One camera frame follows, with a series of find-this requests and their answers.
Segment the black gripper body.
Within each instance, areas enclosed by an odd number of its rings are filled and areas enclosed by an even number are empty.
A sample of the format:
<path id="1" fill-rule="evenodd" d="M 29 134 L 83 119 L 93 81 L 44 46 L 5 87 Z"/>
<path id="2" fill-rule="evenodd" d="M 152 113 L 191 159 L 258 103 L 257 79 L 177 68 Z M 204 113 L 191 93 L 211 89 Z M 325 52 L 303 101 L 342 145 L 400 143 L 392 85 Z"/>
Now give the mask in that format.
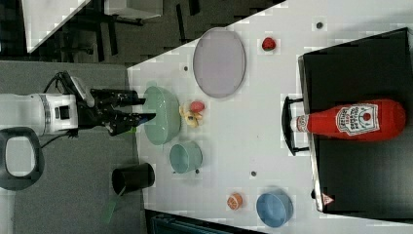
<path id="1" fill-rule="evenodd" d="M 118 126 L 115 115 L 123 111 L 116 110 L 113 103 L 117 98 L 138 98 L 136 91 L 114 89 L 91 89 L 94 107 L 88 107 L 82 100 L 77 103 L 78 129 L 87 130 L 94 127 L 106 127 L 111 136 L 128 132 L 131 126 Z"/>

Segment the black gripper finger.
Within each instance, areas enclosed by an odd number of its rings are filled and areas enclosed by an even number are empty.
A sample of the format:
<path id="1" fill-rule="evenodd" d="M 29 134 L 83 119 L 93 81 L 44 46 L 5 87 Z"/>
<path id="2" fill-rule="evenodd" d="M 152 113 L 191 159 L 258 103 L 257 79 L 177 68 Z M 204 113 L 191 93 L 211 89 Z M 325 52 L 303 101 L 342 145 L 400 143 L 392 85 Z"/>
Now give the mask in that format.
<path id="1" fill-rule="evenodd" d="M 113 106 L 132 106 L 132 105 L 143 105 L 145 103 L 145 98 L 127 98 L 127 97 L 119 97 L 113 103 Z"/>
<path id="2" fill-rule="evenodd" d="M 144 124 L 156 117 L 155 113 L 117 113 L 115 115 L 115 123 L 118 126 L 131 126 L 137 127 L 141 124 Z"/>

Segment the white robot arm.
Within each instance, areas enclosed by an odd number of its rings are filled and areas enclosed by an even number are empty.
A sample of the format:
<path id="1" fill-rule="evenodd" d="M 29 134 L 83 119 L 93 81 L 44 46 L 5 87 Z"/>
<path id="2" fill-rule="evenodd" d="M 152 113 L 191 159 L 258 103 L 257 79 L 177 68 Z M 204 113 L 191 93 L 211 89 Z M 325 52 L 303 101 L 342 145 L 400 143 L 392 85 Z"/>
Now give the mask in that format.
<path id="1" fill-rule="evenodd" d="M 135 91 L 91 89 L 73 94 L 1 96 L 1 128 L 26 127 L 37 136 L 76 137 L 81 130 L 104 127 L 116 136 L 155 118 L 153 113 L 126 113 L 121 109 L 145 103 Z"/>

